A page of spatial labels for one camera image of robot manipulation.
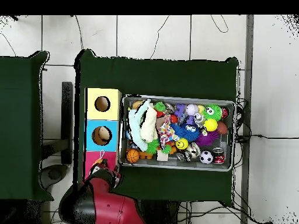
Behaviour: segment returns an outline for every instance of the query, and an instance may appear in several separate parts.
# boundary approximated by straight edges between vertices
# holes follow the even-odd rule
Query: soccer ball
[[[199,160],[204,164],[210,164],[213,161],[213,156],[210,151],[202,151]]]

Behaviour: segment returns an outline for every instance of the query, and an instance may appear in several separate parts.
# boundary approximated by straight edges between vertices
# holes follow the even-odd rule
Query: green tablecloth
[[[236,98],[236,58],[225,62],[97,58],[91,50],[82,50],[75,66],[78,68],[75,98],[79,99],[79,127],[75,127],[75,132],[79,132],[80,180],[84,148],[84,88],[111,88],[128,94],[234,102]],[[141,200],[222,201],[231,205],[232,170],[121,167],[120,173],[124,179],[114,191],[129,197]]]
[[[40,70],[46,51],[0,57],[0,199],[51,200],[39,184]]]

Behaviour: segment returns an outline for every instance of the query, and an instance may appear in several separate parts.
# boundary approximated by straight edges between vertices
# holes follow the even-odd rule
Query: yellow smiley face ball
[[[207,131],[215,131],[218,127],[217,121],[213,118],[205,120],[203,126],[207,128]]]
[[[175,146],[178,149],[186,149],[188,147],[188,141],[186,138],[181,138],[180,140],[175,142]]]

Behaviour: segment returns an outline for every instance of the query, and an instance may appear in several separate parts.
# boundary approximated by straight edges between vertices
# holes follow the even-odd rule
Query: colorful box
[[[87,88],[86,91],[88,120],[119,120],[121,93],[117,89]],[[108,109],[103,111],[100,102],[105,100]]]
[[[85,160],[85,179],[89,176],[89,171],[91,170],[94,162],[100,159],[103,152],[99,151],[87,151]],[[102,159],[107,159],[108,168],[113,170],[117,165],[117,152],[106,152],[104,153]]]
[[[110,131],[110,141],[106,145],[98,145],[92,139],[93,131],[97,127],[106,127]],[[87,120],[86,127],[86,151],[101,151],[109,152],[117,151],[119,142],[119,122],[118,121],[104,121],[104,120]]]

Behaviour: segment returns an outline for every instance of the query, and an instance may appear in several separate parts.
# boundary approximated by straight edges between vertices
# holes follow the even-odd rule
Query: green fuzzy ball
[[[162,153],[169,154],[171,152],[171,146],[169,144],[165,145],[165,148],[162,150]]]
[[[157,111],[165,111],[166,107],[163,102],[157,102],[154,106],[154,109],[156,109]]]
[[[152,142],[149,142],[147,144],[147,153],[150,153],[150,154],[156,154],[157,152],[157,147],[159,147],[159,140],[158,139],[155,139],[153,140]]]

